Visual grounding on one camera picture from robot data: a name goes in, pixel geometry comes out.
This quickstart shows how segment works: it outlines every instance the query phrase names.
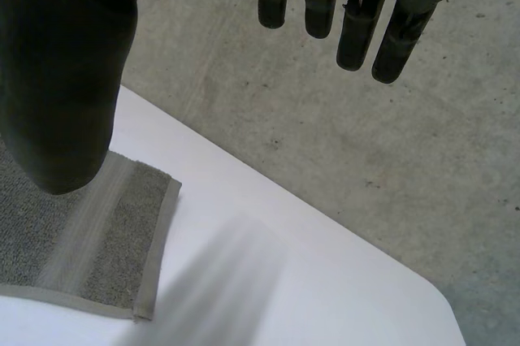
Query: table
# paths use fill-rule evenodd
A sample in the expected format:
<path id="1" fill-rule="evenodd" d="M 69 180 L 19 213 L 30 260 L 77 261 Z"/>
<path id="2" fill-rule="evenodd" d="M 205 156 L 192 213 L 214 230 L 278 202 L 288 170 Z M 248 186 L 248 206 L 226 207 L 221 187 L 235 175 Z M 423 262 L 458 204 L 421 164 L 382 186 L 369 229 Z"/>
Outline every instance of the table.
<path id="1" fill-rule="evenodd" d="M 0 296 L 0 344 L 465 344 L 425 279 L 125 87 L 110 149 L 183 183 L 155 319 Z"/>

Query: gray towel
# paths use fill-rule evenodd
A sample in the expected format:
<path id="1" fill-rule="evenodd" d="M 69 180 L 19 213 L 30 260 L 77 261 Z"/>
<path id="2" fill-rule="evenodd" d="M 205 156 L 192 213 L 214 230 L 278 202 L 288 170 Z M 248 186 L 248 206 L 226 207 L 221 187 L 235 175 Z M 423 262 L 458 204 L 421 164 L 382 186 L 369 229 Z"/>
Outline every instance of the gray towel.
<path id="1" fill-rule="evenodd" d="M 109 153 L 90 185 L 51 196 L 0 139 L 0 294 L 151 319 L 179 190 L 166 173 Z"/>

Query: towel hem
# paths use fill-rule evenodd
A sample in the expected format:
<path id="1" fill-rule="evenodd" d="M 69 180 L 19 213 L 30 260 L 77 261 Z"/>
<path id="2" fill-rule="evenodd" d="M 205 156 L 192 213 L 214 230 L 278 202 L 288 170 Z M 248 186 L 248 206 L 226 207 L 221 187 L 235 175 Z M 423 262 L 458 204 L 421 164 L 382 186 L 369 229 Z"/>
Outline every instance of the towel hem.
<path id="1" fill-rule="evenodd" d="M 51 291 L 49 289 L 38 287 L 0 284 L 0 295 L 42 301 L 44 303 L 61 305 L 63 307 L 78 309 L 90 314 L 98 314 L 110 318 L 133 318 L 133 312 L 131 309 L 105 305 L 96 301 L 86 300 L 82 297 L 68 295 L 66 293 Z"/>

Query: gray floor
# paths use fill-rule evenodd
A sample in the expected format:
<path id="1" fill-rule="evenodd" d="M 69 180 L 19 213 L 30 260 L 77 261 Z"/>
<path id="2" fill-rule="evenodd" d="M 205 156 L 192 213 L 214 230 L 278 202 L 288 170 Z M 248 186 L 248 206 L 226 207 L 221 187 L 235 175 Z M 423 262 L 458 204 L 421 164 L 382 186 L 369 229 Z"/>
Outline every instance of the gray floor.
<path id="1" fill-rule="evenodd" d="M 402 77 L 336 66 L 303 0 L 139 0 L 123 82 L 432 281 L 471 346 L 520 340 L 520 0 L 440 4 Z"/>

